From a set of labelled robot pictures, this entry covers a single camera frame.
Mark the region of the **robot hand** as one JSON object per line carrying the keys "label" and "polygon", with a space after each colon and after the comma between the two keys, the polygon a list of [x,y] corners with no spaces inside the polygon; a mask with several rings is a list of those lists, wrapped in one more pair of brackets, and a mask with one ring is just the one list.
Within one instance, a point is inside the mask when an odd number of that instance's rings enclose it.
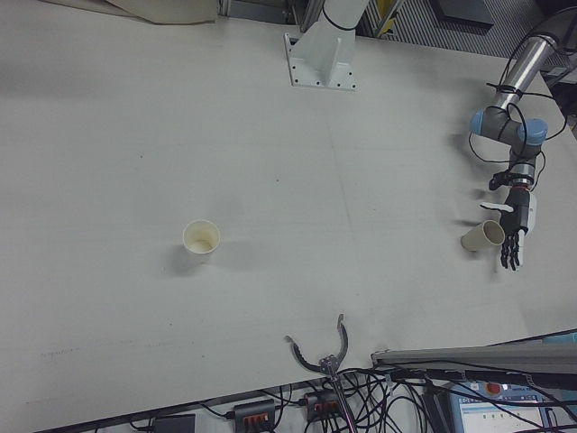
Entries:
{"label": "robot hand", "polygon": [[516,271],[524,264],[526,237],[536,224],[536,196],[525,187],[511,187],[503,204],[481,202],[480,207],[499,211],[499,225],[504,231],[500,262],[504,269]]}

